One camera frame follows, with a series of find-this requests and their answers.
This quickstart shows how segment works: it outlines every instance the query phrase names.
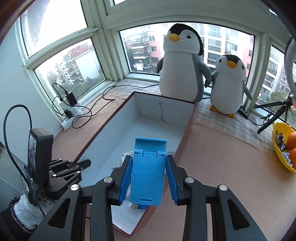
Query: small penguin plush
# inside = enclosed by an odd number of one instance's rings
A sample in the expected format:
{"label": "small penguin plush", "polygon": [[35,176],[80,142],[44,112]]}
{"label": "small penguin plush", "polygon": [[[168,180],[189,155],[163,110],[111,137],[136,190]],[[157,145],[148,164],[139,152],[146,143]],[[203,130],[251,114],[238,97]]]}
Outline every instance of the small penguin plush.
{"label": "small penguin plush", "polygon": [[203,77],[211,81],[211,72],[203,62],[203,44],[190,26],[176,23],[163,42],[164,57],[158,62],[159,88],[164,96],[199,102],[203,95]]}
{"label": "small penguin plush", "polygon": [[[212,93],[210,109],[234,117],[242,104],[245,93],[252,96],[244,83],[246,67],[235,55],[223,55],[217,60],[216,70],[212,73]],[[211,82],[206,80],[205,87]]]}

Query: orange beak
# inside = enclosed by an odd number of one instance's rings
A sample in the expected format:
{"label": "orange beak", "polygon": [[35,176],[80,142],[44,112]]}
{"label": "orange beak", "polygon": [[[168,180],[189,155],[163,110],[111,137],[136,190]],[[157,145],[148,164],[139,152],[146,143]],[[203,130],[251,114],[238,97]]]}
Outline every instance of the orange beak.
{"label": "orange beak", "polygon": [[168,37],[173,42],[177,42],[180,39],[179,35],[177,35],[177,34],[170,34]]}
{"label": "orange beak", "polygon": [[232,69],[234,69],[237,66],[236,63],[234,63],[233,61],[227,61],[227,65]]}

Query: small screen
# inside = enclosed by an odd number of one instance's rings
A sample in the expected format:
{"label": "small screen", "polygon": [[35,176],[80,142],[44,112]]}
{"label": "small screen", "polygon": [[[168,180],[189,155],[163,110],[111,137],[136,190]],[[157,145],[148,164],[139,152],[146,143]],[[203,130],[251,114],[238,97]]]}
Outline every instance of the small screen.
{"label": "small screen", "polygon": [[34,167],[34,169],[36,170],[36,146],[37,146],[37,141],[36,139],[32,136],[32,134],[30,134],[29,136],[29,147],[28,147],[28,159],[30,161],[30,163],[32,164],[32,166]]}

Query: metal bolt head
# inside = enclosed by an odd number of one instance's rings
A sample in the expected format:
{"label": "metal bolt head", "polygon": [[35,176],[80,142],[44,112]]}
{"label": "metal bolt head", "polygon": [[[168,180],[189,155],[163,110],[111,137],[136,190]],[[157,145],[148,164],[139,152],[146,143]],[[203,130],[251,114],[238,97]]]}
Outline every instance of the metal bolt head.
{"label": "metal bolt head", "polygon": [[221,191],[227,191],[227,189],[228,189],[228,187],[224,184],[220,185],[219,188]]}
{"label": "metal bolt head", "polygon": [[77,184],[73,184],[70,188],[72,191],[76,191],[79,188],[79,186]]}
{"label": "metal bolt head", "polygon": [[104,182],[106,182],[106,183],[110,183],[112,181],[113,181],[113,178],[112,177],[106,177],[106,178],[104,178]]}
{"label": "metal bolt head", "polygon": [[185,179],[185,182],[187,182],[187,183],[193,183],[194,182],[194,179],[192,177],[187,177]]}

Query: white box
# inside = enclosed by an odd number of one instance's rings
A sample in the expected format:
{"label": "white box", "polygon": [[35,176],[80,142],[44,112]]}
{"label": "white box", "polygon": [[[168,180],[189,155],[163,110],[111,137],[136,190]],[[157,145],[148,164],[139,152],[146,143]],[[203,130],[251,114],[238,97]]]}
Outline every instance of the white box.
{"label": "white box", "polygon": [[[176,152],[194,107],[192,102],[133,92],[77,157],[79,161],[91,160],[91,166],[81,172],[79,184],[94,185],[110,176],[121,163],[121,156],[134,150],[135,137],[167,139],[167,152]],[[128,202],[112,206],[112,219],[115,228],[130,237],[145,210],[133,210]]]}

